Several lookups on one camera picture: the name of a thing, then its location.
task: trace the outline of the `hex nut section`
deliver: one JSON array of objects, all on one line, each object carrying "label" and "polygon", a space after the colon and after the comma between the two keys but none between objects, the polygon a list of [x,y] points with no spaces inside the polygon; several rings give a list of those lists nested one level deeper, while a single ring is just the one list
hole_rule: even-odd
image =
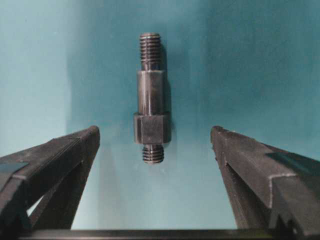
[{"label": "hex nut section", "polygon": [[134,118],[134,141],[138,144],[164,144],[171,140],[170,113],[139,115]]}]

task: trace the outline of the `hex standoff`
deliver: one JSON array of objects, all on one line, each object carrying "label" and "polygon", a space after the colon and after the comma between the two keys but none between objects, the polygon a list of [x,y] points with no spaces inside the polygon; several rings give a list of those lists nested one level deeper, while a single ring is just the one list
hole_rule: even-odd
[{"label": "hex standoff", "polygon": [[164,106],[165,72],[161,70],[161,38],[158,33],[140,35],[141,71],[137,72],[138,112],[134,114],[134,141],[143,144],[148,164],[164,160],[164,143],[171,139],[170,113]]}]

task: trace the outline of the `threaded stud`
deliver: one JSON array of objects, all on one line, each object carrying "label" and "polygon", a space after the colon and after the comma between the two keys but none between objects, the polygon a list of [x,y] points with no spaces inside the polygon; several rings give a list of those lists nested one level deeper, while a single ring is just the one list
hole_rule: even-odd
[{"label": "threaded stud", "polygon": [[161,63],[161,37],[158,33],[147,32],[140,35],[141,68],[159,70]]},{"label": "threaded stud", "polygon": [[164,147],[162,145],[146,144],[142,149],[142,158],[147,164],[161,163],[165,158]]}]

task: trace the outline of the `machined metal part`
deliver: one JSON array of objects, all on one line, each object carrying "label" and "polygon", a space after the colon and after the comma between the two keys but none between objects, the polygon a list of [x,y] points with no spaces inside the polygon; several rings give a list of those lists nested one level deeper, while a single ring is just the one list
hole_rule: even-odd
[{"label": "machined metal part", "polygon": [[215,126],[211,142],[239,228],[320,238],[320,162]]},{"label": "machined metal part", "polygon": [[143,144],[146,163],[164,160],[164,143],[171,140],[170,113],[165,111],[161,70],[161,38],[158,33],[140,35],[141,71],[137,72],[138,112],[134,114],[134,141]]}]

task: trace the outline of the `threaded end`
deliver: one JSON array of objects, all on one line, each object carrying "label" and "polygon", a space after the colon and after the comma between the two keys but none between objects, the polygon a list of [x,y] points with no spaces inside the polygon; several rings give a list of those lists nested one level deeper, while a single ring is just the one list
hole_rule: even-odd
[{"label": "threaded end", "polygon": [[161,163],[164,160],[165,153],[162,145],[144,145],[142,149],[143,161],[147,164]]},{"label": "threaded end", "polygon": [[161,37],[158,33],[140,35],[140,57],[142,70],[159,70],[161,63]]}]

